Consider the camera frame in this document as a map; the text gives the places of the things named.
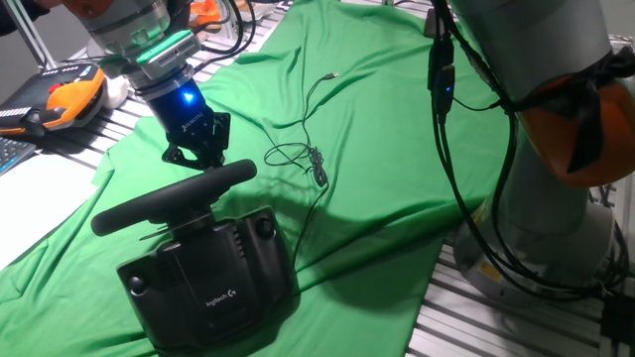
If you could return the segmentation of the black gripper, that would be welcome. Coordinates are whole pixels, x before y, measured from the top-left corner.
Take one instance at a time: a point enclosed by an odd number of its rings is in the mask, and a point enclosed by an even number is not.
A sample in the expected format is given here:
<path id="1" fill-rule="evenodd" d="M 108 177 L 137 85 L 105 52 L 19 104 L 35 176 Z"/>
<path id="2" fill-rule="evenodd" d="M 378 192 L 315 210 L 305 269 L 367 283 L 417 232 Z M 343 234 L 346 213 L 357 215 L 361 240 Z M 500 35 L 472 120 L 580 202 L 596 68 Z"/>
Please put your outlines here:
<path id="1" fill-rule="evenodd" d="M 214 113 L 193 79 L 150 99 L 148 105 L 171 142 L 162 154 L 163 162 L 199 171 L 223 166 L 224 151 L 229 145 L 231 116 L 224 112 Z M 211 139 L 211 159 L 189 159 L 181 148 L 201 149 Z"/>

